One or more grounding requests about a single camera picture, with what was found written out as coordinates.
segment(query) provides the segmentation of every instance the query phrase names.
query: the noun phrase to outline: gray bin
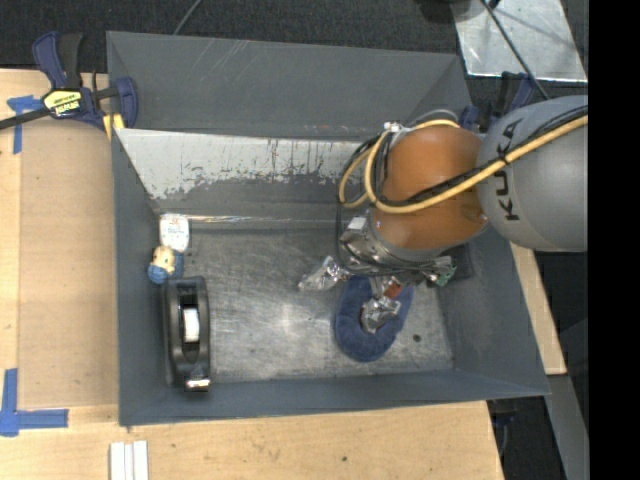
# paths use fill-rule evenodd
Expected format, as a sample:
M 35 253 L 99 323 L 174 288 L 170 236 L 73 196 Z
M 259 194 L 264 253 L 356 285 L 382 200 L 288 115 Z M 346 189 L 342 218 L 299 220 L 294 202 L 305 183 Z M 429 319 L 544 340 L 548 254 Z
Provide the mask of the gray bin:
M 120 424 L 548 393 L 509 243 L 492 229 L 456 251 L 464 268 L 447 286 L 418 288 L 371 364 L 335 344 L 343 286 L 296 289 L 333 252 L 335 166 L 383 121 L 459 114 L 457 57 L 129 33 L 108 44 L 110 76 L 131 76 L 140 96 L 136 127 L 112 140 Z M 166 382 L 161 289 L 146 275 L 165 212 L 192 218 L 185 275 L 207 282 L 208 393 Z

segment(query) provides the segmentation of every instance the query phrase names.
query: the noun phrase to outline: wooden table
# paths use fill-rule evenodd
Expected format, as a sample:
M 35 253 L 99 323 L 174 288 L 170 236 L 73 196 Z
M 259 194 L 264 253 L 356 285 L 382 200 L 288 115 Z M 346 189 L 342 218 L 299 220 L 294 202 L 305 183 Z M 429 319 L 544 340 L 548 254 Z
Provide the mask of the wooden table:
M 0 70 L 0 119 L 48 89 Z M 109 444 L 137 440 L 151 480 L 504 478 L 485 402 L 120 427 L 108 139 L 44 118 L 20 154 L 13 140 L 0 132 L 0 373 L 18 367 L 19 409 L 69 408 L 69 426 L 0 437 L 0 478 L 107 479 Z M 564 374 L 533 253 L 513 249 L 545 370 Z

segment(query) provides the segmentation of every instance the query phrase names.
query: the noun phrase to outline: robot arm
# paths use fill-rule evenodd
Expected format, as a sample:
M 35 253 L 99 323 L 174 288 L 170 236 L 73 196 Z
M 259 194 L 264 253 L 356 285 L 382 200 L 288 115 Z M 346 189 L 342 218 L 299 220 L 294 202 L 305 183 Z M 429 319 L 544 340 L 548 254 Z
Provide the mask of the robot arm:
M 400 314 L 404 288 L 444 286 L 456 271 L 447 250 L 488 225 L 523 247 L 586 250 L 587 110 L 583 97 L 545 101 L 507 114 L 483 138 L 442 119 L 387 125 L 345 167 L 336 225 L 343 208 L 363 209 L 337 233 L 335 258 L 299 288 L 369 278 L 372 297 L 356 309 L 374 335 Z M 347 199 L 359 166 L 364 189 Z

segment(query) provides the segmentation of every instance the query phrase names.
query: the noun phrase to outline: black carpet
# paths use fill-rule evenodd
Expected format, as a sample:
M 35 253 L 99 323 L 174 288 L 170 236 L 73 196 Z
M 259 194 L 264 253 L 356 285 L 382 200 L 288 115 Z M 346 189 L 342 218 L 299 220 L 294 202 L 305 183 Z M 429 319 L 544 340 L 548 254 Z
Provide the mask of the black carpet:
M 0 67 L 33 68 L 31 45 L 45 32 L 85 35 L 81 71 L 106 72 L 108 30 L 172 34 L 195 0 L 0 0 Z M 561 0 L 589 73 L 589 0 Z M 407 51 L 459 53 L 442 0 L 203 0 L 180 31 L 214 36 Z M 551 97 L 586 94 L 584 85 L 542 83 Z M 499 81 L 468 77 L 476 105 L 494 101 Z M 587 255 L 538 254 L 558 330 L 587 316 Z M 588 368 L 572 376 L 588 424 Z M 508 424 L 504 470 L 511 479 L 564 479 L 542 399 L 518 400 Z M 503 443 L 502 429 L 496 432 Z

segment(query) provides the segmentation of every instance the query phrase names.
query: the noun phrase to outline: bin floor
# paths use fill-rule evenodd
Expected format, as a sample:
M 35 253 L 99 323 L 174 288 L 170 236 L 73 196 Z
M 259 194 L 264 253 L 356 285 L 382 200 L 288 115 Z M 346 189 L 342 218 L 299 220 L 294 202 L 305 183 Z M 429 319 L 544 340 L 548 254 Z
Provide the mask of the bin floor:
M 332 317 L 344 283 L 326 292 L 297 289 L 303 274 L 333 255 L 333 236 L 332 229 L 192 230 L 185 276 L 207 282 L 214 382 L 452 368 L 437 288 L 424 284 L 381 359 L 359 363 L 339 349 Z

